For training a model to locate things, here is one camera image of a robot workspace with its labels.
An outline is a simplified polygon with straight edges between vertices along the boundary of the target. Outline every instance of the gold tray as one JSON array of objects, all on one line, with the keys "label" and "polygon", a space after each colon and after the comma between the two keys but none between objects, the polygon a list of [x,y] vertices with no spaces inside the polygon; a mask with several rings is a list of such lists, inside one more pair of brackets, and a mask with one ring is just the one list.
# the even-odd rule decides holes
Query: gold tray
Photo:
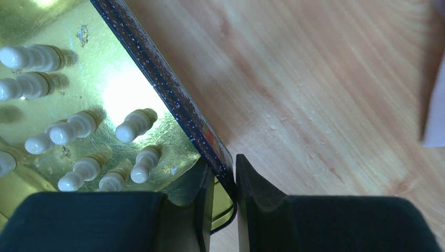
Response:
[{"label": "gold tray", "polygon": [[[147,183],[130,180],[124,191],[159,191],[199,159],[175,118],[90,2],[1,1],[0,24],[0,47],[55,46],[62,51],[64,64],[48,73],[53,84],[48,96],[0,103],[0,149],[18,150],[21,156],[20,165],[0,178],[0,226],[28,195],[56,191],[57,181],[88,154],[100,152],[110,160],[80,192],[98,188],[100,178],[123,161],[131,167],[138,151],[148,145],[162,150],[159,165]],[[0,78],[19,73],[0,64]],[[133,143],[119,142],[116,127],[130,112],[145,108],[157,113],[153,127]],[[82,110],[92,110],[102,118],[94,134],[42,155],[26,153],[26,139]]]}]

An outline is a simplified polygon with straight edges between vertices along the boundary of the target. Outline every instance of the wooden table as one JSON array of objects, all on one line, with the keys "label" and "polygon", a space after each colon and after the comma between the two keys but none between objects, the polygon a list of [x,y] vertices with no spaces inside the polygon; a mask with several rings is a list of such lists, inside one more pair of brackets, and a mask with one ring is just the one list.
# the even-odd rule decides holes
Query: wooden table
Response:
[{"label": "wooden table", "polygon": [[[397,195],[445,245],[421,145],[445,27],[419,0],[128,0],[233,155],[290,194]],[[237,224],[212,237],[238,250]]]}]

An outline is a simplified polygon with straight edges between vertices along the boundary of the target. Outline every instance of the wood grain surface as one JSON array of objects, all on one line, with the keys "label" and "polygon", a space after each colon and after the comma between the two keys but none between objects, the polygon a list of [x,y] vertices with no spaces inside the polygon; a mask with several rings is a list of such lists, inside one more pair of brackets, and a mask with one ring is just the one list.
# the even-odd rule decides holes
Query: wood grain surface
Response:
[{"label": "wood grain surface", "polygon": [[[127,0],[232,155],[289,194],[397,195],[445,245],[421,138],[445,48],[427,0]],[[237,225],[212,251],[237,251]]]}]

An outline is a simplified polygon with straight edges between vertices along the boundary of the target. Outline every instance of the white plastic piece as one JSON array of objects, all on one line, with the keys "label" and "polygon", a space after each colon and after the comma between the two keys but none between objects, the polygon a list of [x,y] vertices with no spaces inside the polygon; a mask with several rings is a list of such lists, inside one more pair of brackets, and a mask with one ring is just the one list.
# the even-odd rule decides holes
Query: white plastic piece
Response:
[{"label": "white plastic piece", "polygon": [[99,181],[96,192],[120,192],[125,184],[124,177],[117,172],[109,172]]},{"label": "white plastic piece", "polygon": [[116,137],[121,142],[133,142],[138,136],[145,134],[152,126],[148,115],[135,110],[125,117],[124,122],[116,128]]},{"label": "white plastic piece", "polygon": [[0,151],[0,177],[5,176],[17,166],[14,157],[4,151]]},{"label": "white plastic piece", "polygon": [[78,112],[51,129],[49,137],[57,145],[68,144],[77,138],[86,138],[96,130],[96,121],[86,112]]},{"label": "white plastic piece", "polygon": [[75,192],[85,181],[94,180],[100,173],[100,163],[91,157],[84,157],[72,167],[72,172],[63,176],[57,184],[62,192]]},{"label": "white plastic piece", "polygon": [[63,122],[58,121],[50,124],[45,128],[45,131],[43,133],[40,133],[37,136],[33,136],[32,138],[28,138],[28,140],[26,140],[25,142],[26,151],[34,155],[39,155],[51,150],[54,147],[54,143],[49,137],[49,132],[52,128],[61,123]]},{"label": "white plastic piece", "polygon": [[12,69],[30,69],[37,71],[55,71],[60,66],[60,57],[48,45],[5,46],[0,49],[0,61]]},{"label": "white plastic piece", "polygon": [[134,183],[144,183],[149,179],[150,171],[155,168],[159,162],[159,152],[152,147],[144,148],[136,156],[136,164],[130,173],[131,180]]},{"label": "white plastic piece", "polygon": [[26,72],[16,79],[0,79],[0,101],[25,97],[36,99],[48,94],[47,80],[36,72]]}]

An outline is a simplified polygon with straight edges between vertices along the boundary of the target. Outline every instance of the black speckled rim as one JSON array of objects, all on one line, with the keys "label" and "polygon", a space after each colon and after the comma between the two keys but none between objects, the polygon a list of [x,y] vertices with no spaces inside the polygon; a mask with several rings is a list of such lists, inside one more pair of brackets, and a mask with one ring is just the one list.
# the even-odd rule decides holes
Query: black speckled rim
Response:
[{"label": "black speckled rim", "polygon": [[237,189],[232,168],[233,159],[229,151],[215,135],[126,3],[123,0],[91,0],[91,2],[175,116],[195,148],[212,167],[214,175],[232,199],[234,203],[232,217],[212,233],[223,229],[233,221],[237,212]]}]

